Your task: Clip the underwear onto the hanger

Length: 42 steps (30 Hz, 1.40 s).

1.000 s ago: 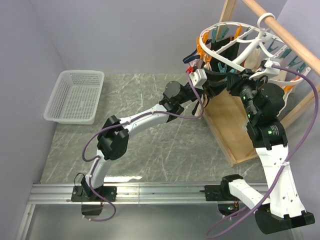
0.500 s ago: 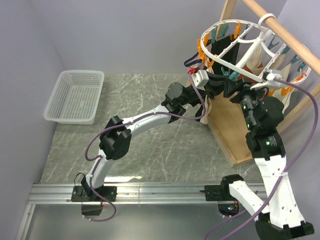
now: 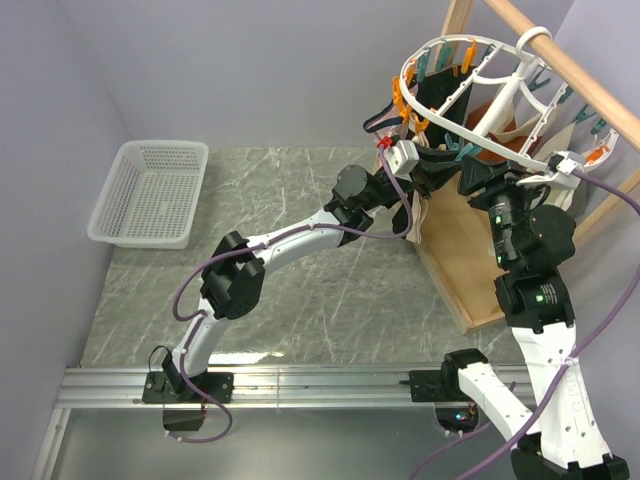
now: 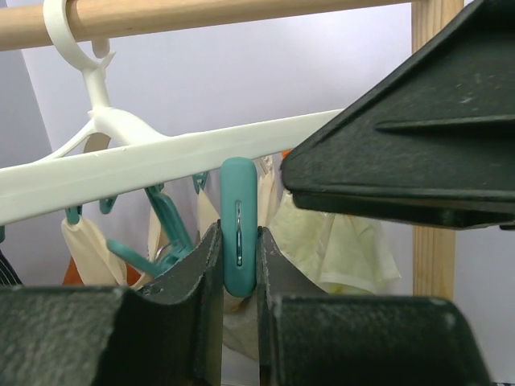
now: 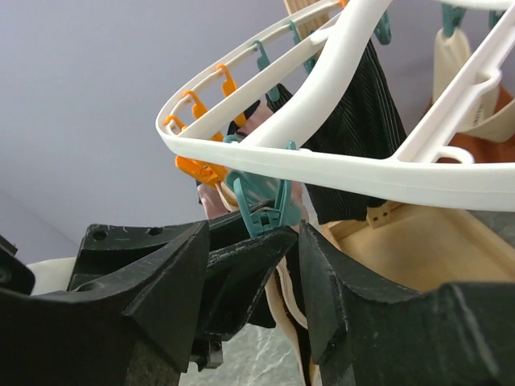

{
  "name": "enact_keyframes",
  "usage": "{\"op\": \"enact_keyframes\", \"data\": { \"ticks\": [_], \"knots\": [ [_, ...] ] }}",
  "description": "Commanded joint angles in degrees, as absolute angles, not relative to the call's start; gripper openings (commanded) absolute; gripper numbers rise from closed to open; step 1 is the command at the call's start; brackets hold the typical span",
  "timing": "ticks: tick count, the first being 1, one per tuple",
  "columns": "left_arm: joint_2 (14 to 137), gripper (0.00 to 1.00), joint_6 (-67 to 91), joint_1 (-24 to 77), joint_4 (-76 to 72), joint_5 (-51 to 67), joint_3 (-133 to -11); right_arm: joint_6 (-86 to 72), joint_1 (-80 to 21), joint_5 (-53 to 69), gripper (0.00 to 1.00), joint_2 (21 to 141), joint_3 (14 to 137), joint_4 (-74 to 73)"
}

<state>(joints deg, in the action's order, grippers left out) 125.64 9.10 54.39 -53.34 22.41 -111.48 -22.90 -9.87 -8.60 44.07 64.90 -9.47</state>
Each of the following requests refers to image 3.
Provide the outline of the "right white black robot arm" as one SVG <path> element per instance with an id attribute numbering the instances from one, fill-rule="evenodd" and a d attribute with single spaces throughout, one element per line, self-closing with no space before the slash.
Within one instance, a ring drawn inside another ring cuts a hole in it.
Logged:
<path id="1" fill-rule="evenodd" d="M 553 185 L 575 189 L 587 175 L 567 153 L 553 157 L 542 175 L 528 175 L 512 161 L 460 162 L 459 194 L 487 212 L 496 263 L 494 281 L 506 323 L 525 360 L 536 402 L 529 410 L 497 378 L 477 350 L 446 355 L 442 391 L 468 396 L 499 430 L 505 443 L 472 467 L 471 479 L 504 454 L 519 479 L 627 479 L 630 468 L 599 430 L 579 363 L 580 353 L 611 324 L 639 284 L 632 278 L 605 319 L 583 341 L 558 267 L 575 253 L 574 219 L 547 203 Z"/>

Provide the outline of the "white round clip hanger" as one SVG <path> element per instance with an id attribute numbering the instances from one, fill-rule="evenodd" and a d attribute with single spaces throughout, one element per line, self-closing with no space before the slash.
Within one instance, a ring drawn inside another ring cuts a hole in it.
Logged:
<path id="1" fill-rule="evenodd" d="M 552 40 L 551 33 L 544 27 L 535 26 L 526 30 L 518 39 L 514 46 L 505 44 L 495 39 L 469 34 L 443 35 L 426 42 L 413 56 L 408 58 L 400 71 L 400 74 L 392 81 L 392 99 L 401 111 L 402 103 L 410 105 L 412 110 L 422 119 L 422 123 L 429 125 L 434 123 L 443 127 L 448 132 L 452 132 L 459 137 L 469 141 L 471 144 L 484 150 L 492 151 L 495 154 L 515 162 L 529 173 L 523 181 L 525 183 L 556 183 L 566 188 L 573 186 L 573 179 L 580 173 L 590 172 L 596 166 L 602 164 L 610 155 L 612 146 L 607 143 L 599 143 L 598 148 L 602 155 L 593 160 L 586 158 L 586 163 L 582 171 L 574 170 L 570 175 L 548 170 L 547 162 L 532 159 L 524 153 L 526 146 L 520 152 L 514 152 L 495 143 L 488 138 L 488 131 L 499 114 L 512 102 L 516 94 L 520 94 L 528 104 L 537 112 L 542 114 L 534 132 L 537 132 L 545 123 L 551 111 L 566 101 L 572 92 L 578 89 L 568 82 L 568 76 L 562 74 L 558 67 L 540 56 L 536 56 L 524 50 L 525 45 L 542 36 Z M 427 73 L 436 73 L 444 68 L 444 62 L 452 54 L 452 48 L 459 43 L 467 45 L 460 70 L 466 73 L 470 70 L 469 77 L 460 84 L 458 90 L 447 99 L 438 109 L 423 106 L 416 99 L 416 92 L 411 90 L 409 82 Z M 503 77 L 485 77 L 482 72 L 501 52 L 506 52 L 518 60 L 518 64 L 513 73 Z M 548 103 L 540 102 L 532 93 L 529 87 L 528 78 L 537 70 L 549 70 L 556 76 L 563 79 L 562 85 Z M 498 88 L 494 99 L 489 106 L 485 116 L 479 121 L 473 130 L 467 129 L 464 125 L 456 124 L 444 117 L 444 112 L 457 98 L 469 87 L 475 84 L 485 86 L 496 86 Z"/>

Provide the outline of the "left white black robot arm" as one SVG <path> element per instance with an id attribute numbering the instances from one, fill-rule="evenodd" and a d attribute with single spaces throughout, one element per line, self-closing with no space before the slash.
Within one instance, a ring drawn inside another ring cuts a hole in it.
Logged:
<path id="1" fill-rule="evenodd" d="M 195 399 L 214 346 L 228 323 L 257 306 L 266 278 L 309 255 L 372 237 L 370 211 L 408 203 L 419 188 L 420 165 L 413 161 L 399 167 L 388 161 L 376 173 L 349 165 L 340 171 L 331 200 L 314 214 L 262 235 L 226 234 L 211 259 L 189 277 L 201 281 L 197 309 L 181 313 L 179 305 L 186 288 L 181 286 L 176 293 L 172 314 L 189 327 L 162 362 L 166 390 L 180 402 Z"/>

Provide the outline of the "pink underwear navy trim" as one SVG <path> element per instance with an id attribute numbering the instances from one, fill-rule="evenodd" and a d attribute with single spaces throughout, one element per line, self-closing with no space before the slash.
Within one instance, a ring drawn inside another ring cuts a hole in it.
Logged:
<path id="1" fill-rule="evenodd" d="M 396 103 L 390 101 L 380 112 L 363 122 L 363 130 L 374 137 L 377 147 L 391 146 L 395 137 L 411 140 L 422 146 L 427 145 L 428 140 L 419 129 L 420 117 L 410 105 L 402 103 L 400 107 L 401 111 L 398 111 Z"/>

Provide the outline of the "black boxer briefs tan waistband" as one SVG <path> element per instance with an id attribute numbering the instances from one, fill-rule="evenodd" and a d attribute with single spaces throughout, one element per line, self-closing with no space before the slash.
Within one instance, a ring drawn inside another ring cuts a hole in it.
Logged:
<path id="1" fill-rule="evenodd" d="M 392 219 L 393 232 L 405 232 L 404 238 L 415 245 L 422 241 L 421 225 L 428 213 L 428 200 L 459 171 L 463 150 L 462 143 L 454 142 L 449 134 L 445 135 L 445 144 L 439 147 L 417 145 L 418 165 L 408 180 L 398 178 L 410 182 L 406 195 L 411 209 L 407 210 L 401 202 L 398 203 Z"/>

